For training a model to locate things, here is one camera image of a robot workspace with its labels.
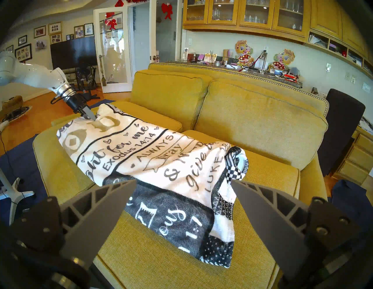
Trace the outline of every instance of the fleece blanket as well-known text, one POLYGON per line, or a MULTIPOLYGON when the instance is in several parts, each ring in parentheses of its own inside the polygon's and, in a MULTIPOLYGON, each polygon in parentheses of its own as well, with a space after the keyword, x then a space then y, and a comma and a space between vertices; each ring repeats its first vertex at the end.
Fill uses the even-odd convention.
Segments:
POLYGON ((70 158, 99 186, 136 179, 125 211, 180 250, 229 268, 233 253, 232 179, 248 160, 226 142, 203 144, 133 117, 111 104, 57 131, 70 158))

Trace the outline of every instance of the wooden cabinet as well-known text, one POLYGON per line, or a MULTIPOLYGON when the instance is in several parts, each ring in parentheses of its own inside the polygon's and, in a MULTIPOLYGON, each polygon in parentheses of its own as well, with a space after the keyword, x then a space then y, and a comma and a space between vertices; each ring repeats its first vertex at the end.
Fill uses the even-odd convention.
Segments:
POLYGON ((308 37, 310 27, 310 2, 307 0, 277 0, 272 29, 308 37))
POLYGON ((209 0, 202 1, 184 0, 183 23, 207 24, 209 0))
POLYGON ((272 28, 275 0, 240 1, 239 24, 247 27, 272 28))
POLYGON ((210 0, 208 24, 236 25, 238 0, 210 0))
POLYGON ((358 126, 352 137, 355 140, 333 177, 361 185, 373 168, 373 135, 358 126))
POLYGON ((368 47, 356 24, 350 16, 341 9, 342 16, 342 41, 360 52, 364 57, 368 56, 368 47))
POLYGON ((336 0, 312 0, 311 28, 342 40, 341 9, 336 0))

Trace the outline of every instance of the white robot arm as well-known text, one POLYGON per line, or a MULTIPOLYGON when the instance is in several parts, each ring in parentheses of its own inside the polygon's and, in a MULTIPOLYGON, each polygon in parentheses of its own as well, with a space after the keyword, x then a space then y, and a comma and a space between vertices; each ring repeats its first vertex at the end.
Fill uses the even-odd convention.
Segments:
POLYGON ((48 88, 60 97, 74 111, 96 120, 84 98, 77 94, 66 80, 60 68, 49 70, 42 65, 18 62, 10 51, 0 53, 0 86, 11 82, 24 83, 33 87, 48 88))

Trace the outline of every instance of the drawer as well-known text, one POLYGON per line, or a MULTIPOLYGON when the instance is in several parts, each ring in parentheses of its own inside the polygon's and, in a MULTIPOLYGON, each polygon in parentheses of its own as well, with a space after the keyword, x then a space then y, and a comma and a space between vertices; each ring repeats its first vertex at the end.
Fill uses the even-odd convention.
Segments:
POLYGON ((353 161, 359 166, 367 169, 369 172, 373 168, 373 156, 354 146, 347 157, 348 160, 353 161))
POLYGON ((359 168, 358 166, 347 160, 344 162, 339 172, 352 178, 360 184, 363 183, 363 181, 365 181, 369 174, 369 172, 366 172, 365 170, 359 168))
POLYGON ((373 141, 368 139, 366 136, 360 134, 357 138, 356 144, 373 154, 373 141))

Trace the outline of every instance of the sofa armrest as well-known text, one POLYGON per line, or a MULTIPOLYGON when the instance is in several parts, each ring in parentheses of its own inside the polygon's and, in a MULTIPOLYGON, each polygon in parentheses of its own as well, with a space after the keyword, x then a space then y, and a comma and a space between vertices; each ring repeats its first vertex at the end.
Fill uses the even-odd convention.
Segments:
POLYGON ((312 161, 301 171, 299 200, 309 205, 312 197, 321 197, 327 200, 324 177, 321 172, 317 153, 312 161))

